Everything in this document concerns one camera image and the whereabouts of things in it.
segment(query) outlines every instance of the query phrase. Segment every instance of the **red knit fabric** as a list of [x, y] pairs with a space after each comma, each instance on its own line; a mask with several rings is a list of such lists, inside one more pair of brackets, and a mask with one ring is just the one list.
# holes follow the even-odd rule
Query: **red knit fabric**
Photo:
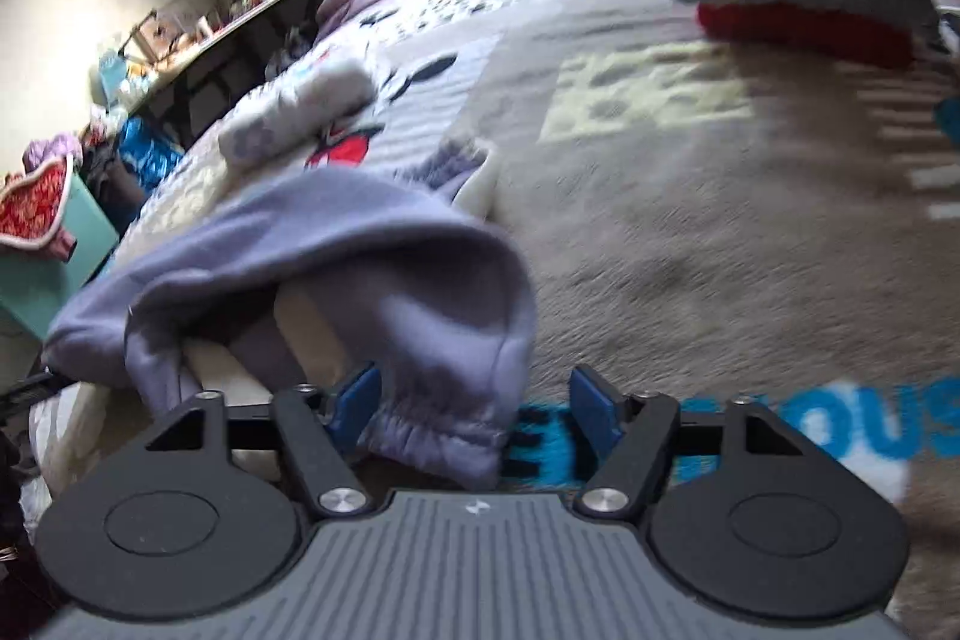
[[700, 4], [697, 19], [717, 39], [786, 44], [882, 68], [909, 68], [913, 62], [909, 31], [847, 12], [792, 4]]

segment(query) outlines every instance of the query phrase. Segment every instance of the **circular pad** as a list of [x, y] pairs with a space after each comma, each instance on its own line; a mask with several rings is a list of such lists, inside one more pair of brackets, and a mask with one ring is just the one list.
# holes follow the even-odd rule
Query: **circular pad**
[[648, 539], [699, 596], [784, 622], [885, 605], [909, 548], [891, 504], [840, 464], [804, 456], [744, 456], [673, 488]]
[[797, 494], [760, 494], [741, 501], [731, 511], [730, 528], [744, 545], [786, 558], [812, 557], [840, 536], [840, 521], [829, 507]]
[[179, 491], [154, 491], [122, 501], [107, 515], [107, 537], [142, 557], [173, 557], [210, 537], [220, 518], [205, 499]]
[[285, 496], [226, 453], [129, 448], [54, 502], [35, 547], [56, 584], [86, 608], [169, 621], [260, 589], [298, 539]]

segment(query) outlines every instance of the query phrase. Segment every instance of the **teal cabinet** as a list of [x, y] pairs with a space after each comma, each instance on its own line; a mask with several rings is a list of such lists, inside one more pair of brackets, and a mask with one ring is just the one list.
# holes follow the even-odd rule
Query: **teal cabinet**
[[6, 248], [0, 251], [0, 309], [41, 341], [54, 316], [119, 239], [78, 175], [70, 183], [64, 227], [77, 238], [69, 263]]

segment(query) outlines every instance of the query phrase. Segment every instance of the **metal screw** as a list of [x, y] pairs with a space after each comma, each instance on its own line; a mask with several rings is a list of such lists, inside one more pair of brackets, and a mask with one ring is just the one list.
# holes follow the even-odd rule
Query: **metal screw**
[[594, 488], [587, 491], [580, 501], [593, 512], [616, 512], [624, 509], [630, 499], [616, 488]]
[[320, 494], [320, 507], [328, 512], [356, 512], [367, 504], [367, 497], [356, 488], [331, 488]]

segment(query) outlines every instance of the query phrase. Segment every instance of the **gray gripper base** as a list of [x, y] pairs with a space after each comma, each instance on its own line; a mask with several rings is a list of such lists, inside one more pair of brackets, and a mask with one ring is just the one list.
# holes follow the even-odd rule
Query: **gray gripper base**
[[44, 640], [902, 640], [882, 614], [836, 627], [746, 624], [689, 598], [634, 533], [553, 494], [400, 493], [322, 525], [299, 562], [243, 605], [174, 624], [69, 608]]

